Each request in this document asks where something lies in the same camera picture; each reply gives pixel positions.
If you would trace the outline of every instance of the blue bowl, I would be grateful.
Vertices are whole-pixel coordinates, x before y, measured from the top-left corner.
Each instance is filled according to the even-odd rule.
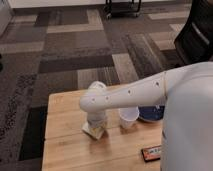
[[[139,120],[153,123],[163,119],[165,106],[138,107],[138,109]]]

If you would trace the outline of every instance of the small box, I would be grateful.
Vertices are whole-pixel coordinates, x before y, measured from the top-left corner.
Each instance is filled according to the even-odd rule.
[[[141,150],[145,162],[160,160],[161,146],[144,148]]]

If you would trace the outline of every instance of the wall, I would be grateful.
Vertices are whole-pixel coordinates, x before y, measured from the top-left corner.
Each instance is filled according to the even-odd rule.
[[[163,1],[163,0],[143,0],[143,2],[149,1]],[[105,0],[9,0],[9,2],[11,8],[31,8],[31,7],[49,7],[49,6],[104,4]]]

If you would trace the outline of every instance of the floor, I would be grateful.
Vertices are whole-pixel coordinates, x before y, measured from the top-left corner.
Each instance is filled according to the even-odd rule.
[[[0,38],[0,170],[41,170],[51,93],[130,83],[184,65],[173,41],[190,2],[143,3],[138,18],[103,6],[21,9]]]

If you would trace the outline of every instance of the white cup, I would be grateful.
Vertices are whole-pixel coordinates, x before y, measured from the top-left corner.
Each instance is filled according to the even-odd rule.
[[[120,108],[119,116],[120,116],[120,125],[124,129],[129,129],[139,117],[139,110],[137,107]]]

